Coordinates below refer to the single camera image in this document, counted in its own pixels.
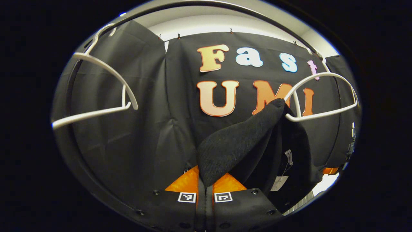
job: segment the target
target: black knit garment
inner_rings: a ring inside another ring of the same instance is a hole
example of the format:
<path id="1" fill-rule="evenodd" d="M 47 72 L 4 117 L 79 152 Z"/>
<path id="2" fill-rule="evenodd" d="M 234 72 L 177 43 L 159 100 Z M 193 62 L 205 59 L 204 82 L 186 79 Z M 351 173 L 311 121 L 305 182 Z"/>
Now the black knit garment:
<path id="1" fill-rule="evenodd" d="M 202 141 L 197 149 L 197 163 L 205 187 L 231 171 L 254 148 L 262 151 L 266 148 L 268 135 L 282 118 L 284 107 L 284 99 L 273 100 L 246 121 L 218 130 Z M 265 135 L 264 145 L 259 146 Z"/>

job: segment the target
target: white ceiling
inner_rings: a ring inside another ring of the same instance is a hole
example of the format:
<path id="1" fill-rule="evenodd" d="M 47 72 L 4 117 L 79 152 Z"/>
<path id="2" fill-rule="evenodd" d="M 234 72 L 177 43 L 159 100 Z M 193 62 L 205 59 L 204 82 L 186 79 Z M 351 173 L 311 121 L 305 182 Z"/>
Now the white ceiling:
<path id="1" fill-rule="evenodd" d="M 171 2 L 182 2 L 184 0 L 153 0 L 143 5 L 140 5 L 129 12 L 127 14 L 134 14 L 137 12 L 141 12 L 143 10 L 156 7 L 159 5 L 171 3 Z M 224 0 L 222 2 L 229 2 L 233 4 L 237 4 L 251 10 L 257 11 L 278 23 L 284 25 L 285 27 L 289 28 L 291 31 L 296 33 L 297 35 L 303 35 L 304 33 L 311 30 L 311 28 L 297 19 L 296 17 L 290 15 L 289 13 L 275 7 L 274 5 L 265 3 L 260 0 Z M 189 6 L 189 7 L 177 7 L 174 9 L 167 9 L 158 12 L 154 12 L 142 17 L 135 19 L 136 22 L 142 24 L 146 27 L 152 27 L 154 25 L 178 19 L 183 17 L 189 16 L 196 16 L 196 15 L 232 15 L 232 16 L 239 16 L 245 17 L 249 19 L 256 19 L 248 14 L 243 14 L 237 11 L 232 11 L 228 9 L 223 9 L 219 7 L 207 7 L 207 6 Z"/>

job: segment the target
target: black garment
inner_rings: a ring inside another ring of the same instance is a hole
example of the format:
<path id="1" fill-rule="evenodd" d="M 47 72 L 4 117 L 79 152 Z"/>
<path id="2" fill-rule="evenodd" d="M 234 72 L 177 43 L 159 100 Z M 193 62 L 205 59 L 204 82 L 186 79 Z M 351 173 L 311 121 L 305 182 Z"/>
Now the black garment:
<path id="1" fill-rule="evenodd" d="M 284 212 L 304 198 L 322 180 L 313 165 L 309 140 L 283 99 L 270 102 L 244 122 L 208 136 L 198 147 L 197 162 L 205 186 L 229 172 L 246 188 L 259 188 Z M 292 165 L 285 152 L 292 153 Z M 271 191 L 277 176 L 288 176 L 278 191 Z"/>

